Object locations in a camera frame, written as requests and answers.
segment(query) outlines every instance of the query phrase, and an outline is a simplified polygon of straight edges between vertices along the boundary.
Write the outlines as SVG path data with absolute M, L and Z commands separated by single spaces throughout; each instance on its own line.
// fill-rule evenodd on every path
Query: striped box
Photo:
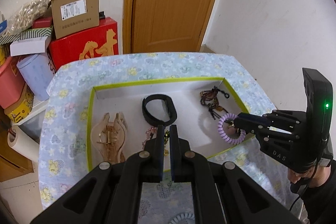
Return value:
M 53 32 L 54 26 L 49 28 L 39 28 L 39 29 L 30 29 L 25 30 L 21 33 L 16 35 L 3 35 L 0 37 L 0 45 L 4 45 L 7 43 L 11 43 L 13 41 L 28 39 L 28 38 L 35 38 L 35 37 L 48 37 L 51 36 Z

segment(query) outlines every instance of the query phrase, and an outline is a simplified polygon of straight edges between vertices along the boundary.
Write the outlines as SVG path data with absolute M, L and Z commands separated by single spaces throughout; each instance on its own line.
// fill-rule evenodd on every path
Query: purple coil keychain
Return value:
M 234 120 L 235 118 L 237 118 L 237 115 L 236 114 L 233 114 L 233 113 L 227 113 L 225 115 L 223 115 L 220 119 L 219 119 L 219 122 L 218 122 L 218 133 L 220 134 L 220 136 L 223 138 L 224 141 L 226 141 L 227 143 L 230 143 L 230 144 L 240 144 L 244 139 L 245 139 L 245 135 L 246 135 L 246 132 L 245 130 L 240 130 L 240 136 L 238 139 L 233 139 L 233 138 L 230 138 L 224 131 L 223 129 L 223 123 L 228 120 L 228 119 L 232 119 Z

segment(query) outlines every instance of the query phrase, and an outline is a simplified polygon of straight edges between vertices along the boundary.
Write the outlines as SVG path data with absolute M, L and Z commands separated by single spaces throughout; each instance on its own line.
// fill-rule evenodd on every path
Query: black cable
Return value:
M 302 193 L 301 193 L 301 194 L 294 200 L 294 202 L 292 203 L 292 205 L 291 205 L 289 211 L 292 211 L 294 204 L 295 204 L 295 203 L 296 203 L 296 202 L 303 196 L 303 194 L 304 194 L 305 191 L 307 190 L 309 183 L 311 182 L 311 180 L 313 179 L 314 175 L 315 175 L 316 172 L 317 172 L 317 168 L 318 168 L 318 166 L 319 166 L 319 162 L 320 162 L 320 159 L 316 160 L 316 164 L 315 164 L 315 169 L 314 169 L 313 175 L 310 177 L 310 179 L 309 179 L 309 181 L 308 181 L 306 187 L 304 188 L 303 192 L 302 192 Z

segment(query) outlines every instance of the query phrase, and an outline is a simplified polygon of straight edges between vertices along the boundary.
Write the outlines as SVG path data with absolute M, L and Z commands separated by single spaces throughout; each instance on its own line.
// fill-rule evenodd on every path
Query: paper roll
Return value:
M 12 130 L 16 133 L 16 136 L 8 133 L 7 142 L 8 145 L 22 156 L 38 162 L 39 160 L 39 145 L 26 133 L 24 133 L 18 126 L 12 126 Z

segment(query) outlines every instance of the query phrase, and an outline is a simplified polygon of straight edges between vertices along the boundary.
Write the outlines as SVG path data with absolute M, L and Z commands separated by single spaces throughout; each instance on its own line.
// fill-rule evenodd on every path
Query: white cylindrical container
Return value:
M 12 126 L 12 130 L 16 133 L 14 137 L 10 133 L 7 136 L 9 147 L 16 152 L 26 157 L 29 160 L 38 162 L 39 160 L 39 145 L 26 133 L 24 133 L 18 126 Z
M 48 100 L 47 87 L 54 77 L 55 69 L 47 53 L 28 55 L 17 63 L 17 68 L 37 99 Z

